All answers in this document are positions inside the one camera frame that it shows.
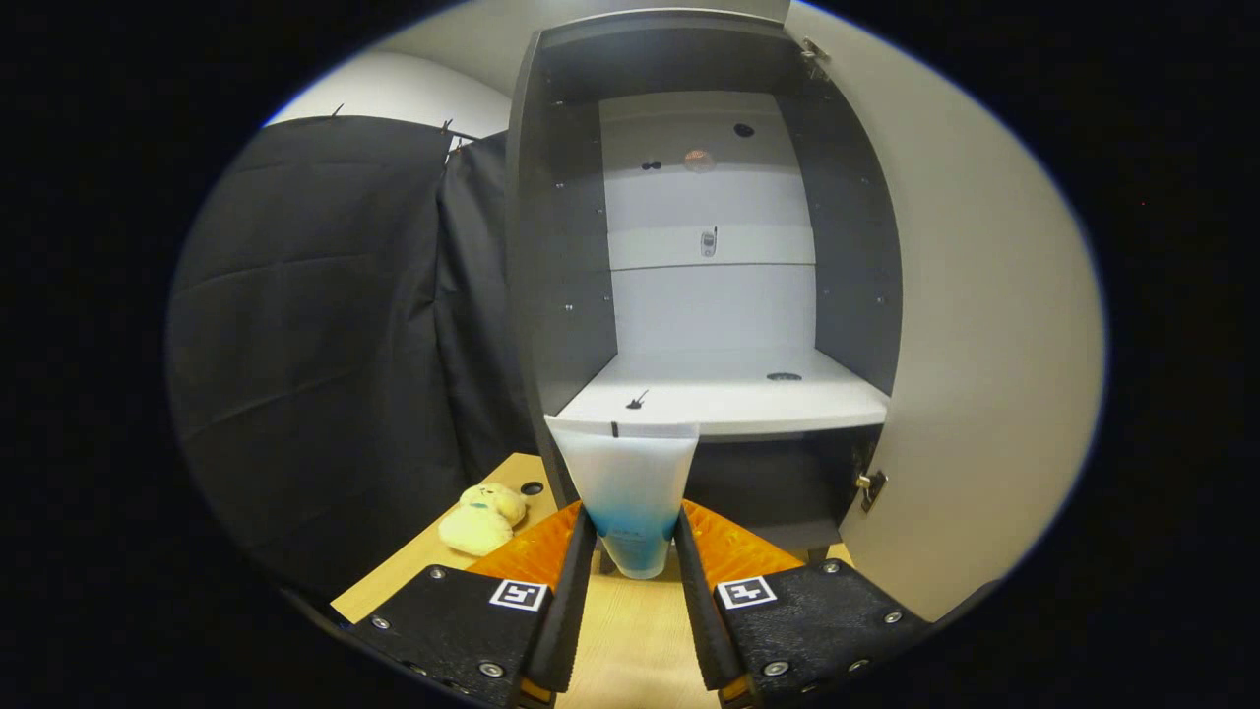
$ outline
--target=yellow stuffed toy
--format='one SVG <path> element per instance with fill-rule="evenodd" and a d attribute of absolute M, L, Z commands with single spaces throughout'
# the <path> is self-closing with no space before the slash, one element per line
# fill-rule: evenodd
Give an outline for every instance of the yellow stuffed toy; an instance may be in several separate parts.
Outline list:
<path fill-rule="evenodd" d="M 513 536 L 512 528 L 525 518 L 525 499 L 496 482 L 470 487 L 460 506 L 437 525 L 437 536 L 451 549 L 485 557 Z"/>

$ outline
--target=white wall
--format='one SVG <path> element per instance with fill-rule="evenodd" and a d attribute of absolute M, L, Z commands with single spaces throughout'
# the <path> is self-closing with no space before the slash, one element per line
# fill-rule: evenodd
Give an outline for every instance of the white wall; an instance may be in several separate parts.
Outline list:
<path fill-rule="evenodd" d="M 294 98 L 267 125 L 328 116 L 379 116 L 484 137 L 508 130 L 512 99 L 459 72 L 393 52 L 352 58 Z"/>
<path fill-rule="evenodd" d="M 1105 331 L 1084 235 L 988 111 L 892 45 L 793 3 L 830 54 L 892 195 L 902 261 L 897 383 L 842 535 L 859 570 L 927 620 L 1002 578 L 1076 481 L 1102 395 Z"/>
<path fill-rule="evenodd" d="M 741 137 L 736 123 L 755 132 Z M 617 349 L 813 349 L 814 232 L 774 97 L 612 98 L 600 102 L 600 130 Z M 692 150 L 713 169 L 689 171 Z M 714 225 L 706 257 L 701 234 Z"/>

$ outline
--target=orange gripper pad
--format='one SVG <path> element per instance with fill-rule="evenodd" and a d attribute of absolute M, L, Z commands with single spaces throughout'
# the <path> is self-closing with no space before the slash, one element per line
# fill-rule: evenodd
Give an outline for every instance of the orange gripper pad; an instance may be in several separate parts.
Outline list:
<path fill-rule="evenodd" d="M 805 564 L 717 513 L 683 500 L 709 592 L 717 584 L 764 577 Z"/>
<path fill-rule="evenodd" d="M 556 593 L 581 506 L 581 502 L 573 502 L 557 511 L 465 570 L 496 579 L 544 583 Z"/>

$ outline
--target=phone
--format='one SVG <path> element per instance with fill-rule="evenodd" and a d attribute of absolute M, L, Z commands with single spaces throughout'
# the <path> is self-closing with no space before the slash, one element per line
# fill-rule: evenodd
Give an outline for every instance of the phone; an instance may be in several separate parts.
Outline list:
<path fill-rule="evenodd" d="M 701 254 L 708 258 L 717 253 L 717 227 L 701 234 Z"/>

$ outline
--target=black curtain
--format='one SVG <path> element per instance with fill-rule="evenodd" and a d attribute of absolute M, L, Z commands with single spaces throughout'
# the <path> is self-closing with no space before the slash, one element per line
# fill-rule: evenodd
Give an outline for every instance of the black curtain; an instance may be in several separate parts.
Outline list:
<path fill-rule="evenodd" d="M 437 191 L 437 341 L 469 485 L 538 453 L 508 314 L 507 132 L 454 151 Z"/>
<path fill-rule="evenodd" d="M 236 542 L 316 602 L 467 482 L 444 373 L 462 372 L 460 346 L 440 354 L 435 302 L 449 147 L 386 118 L 268 126 L 210 194 L 175 276 L 168 378 L 193 476 Z M 445 329 L 462 332 L 459 309 L 489 306 L 446 280 Z"/>

